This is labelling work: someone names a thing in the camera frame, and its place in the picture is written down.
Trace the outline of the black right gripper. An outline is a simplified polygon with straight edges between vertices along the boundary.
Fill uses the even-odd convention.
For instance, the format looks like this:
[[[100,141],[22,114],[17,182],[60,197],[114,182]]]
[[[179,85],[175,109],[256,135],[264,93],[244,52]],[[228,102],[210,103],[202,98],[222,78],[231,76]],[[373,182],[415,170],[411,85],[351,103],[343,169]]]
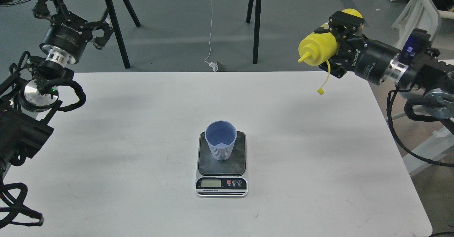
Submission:
[[[332,14],[326,23],[314,30],[315,34],[330,34],[340,43],[340,56],[322,56],[319,68],[337,78],[348,71],[375,85],[384,81],[385,72],[400,50],[383,42],[363,37],[365,20],[357,10],[343,10]]]

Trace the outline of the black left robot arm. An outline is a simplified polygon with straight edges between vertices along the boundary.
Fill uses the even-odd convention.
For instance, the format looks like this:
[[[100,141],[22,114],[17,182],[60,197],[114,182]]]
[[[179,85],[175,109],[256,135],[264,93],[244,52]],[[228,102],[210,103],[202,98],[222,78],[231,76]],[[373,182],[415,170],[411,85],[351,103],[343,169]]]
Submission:
[[[70,12],[63,0],[38,0],[32,11],[35,18],[50,22],[39,45],[46,56],[24,51],[1,83],[2,180],[10,166],[23,165],[47,142],[54,131],[49,122],[57,111],[84,105],[86,94],[67,66],[79,63],[88,43],[101,50],[113,34],[108,9],[94,22]]]

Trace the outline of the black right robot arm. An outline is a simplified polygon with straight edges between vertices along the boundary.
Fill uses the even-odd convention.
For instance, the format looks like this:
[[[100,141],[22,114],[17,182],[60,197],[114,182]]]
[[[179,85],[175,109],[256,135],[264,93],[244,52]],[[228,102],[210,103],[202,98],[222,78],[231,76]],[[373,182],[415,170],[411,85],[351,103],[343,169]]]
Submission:
[[[367,38],[362,33],[363,17],[354,9],[332,14],[328,22],[314,30],[325,35],[328,44],[323,45],[321,59],[316,65],[337,78],[348,71],[375,85],[386,79],[395,83],[387,96],[388,127],[396,143],[413,157],[428,164],[453,167],[421,157],[411,152],[395,132],[392,107],[397,93],[423,90],[422,96],[409,98],[404,114],[416,122],[441,122],[453,132],[453,65],[438,61],[439,50],[432,47],[430,35],[422,29],[414,29],[402,49]]]

